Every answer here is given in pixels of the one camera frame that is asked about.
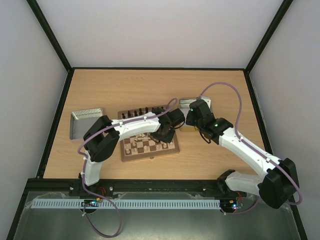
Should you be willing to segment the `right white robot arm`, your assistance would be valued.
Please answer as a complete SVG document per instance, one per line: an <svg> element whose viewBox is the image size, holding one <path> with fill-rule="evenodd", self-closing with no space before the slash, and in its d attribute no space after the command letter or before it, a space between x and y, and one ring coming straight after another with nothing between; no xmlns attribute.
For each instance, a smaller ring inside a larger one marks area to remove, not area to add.
<svg viewBox="0 0 320 240"><path fill-rule="evenodd" d="M228 120L215 118L205 100L197 99L189 105L186 124L196 127L207 143L215 142L226 148L256 172L256 175L237 171L225 174L218 183L222 195L246 192L278 209L298 191L297 169L291 159L280 159L265 152L240 134Z"/></svg>

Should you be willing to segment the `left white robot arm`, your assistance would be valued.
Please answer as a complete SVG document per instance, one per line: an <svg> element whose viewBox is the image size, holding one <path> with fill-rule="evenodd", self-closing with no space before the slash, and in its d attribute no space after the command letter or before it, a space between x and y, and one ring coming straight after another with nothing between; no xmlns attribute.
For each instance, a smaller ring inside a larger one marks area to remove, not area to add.
<svg viewBox="0 0 320 240"><path fill-rule="evenodd" d="M157 142L170 143L176 128L185 122L180 109L164 110L156 107L151 111L126 119L109 119L103 115L83 136L77 153L83 156L84 165L80 173L86 186L99 182L103 161L110 158L117 144L129 137L149 133Z"/></svg>

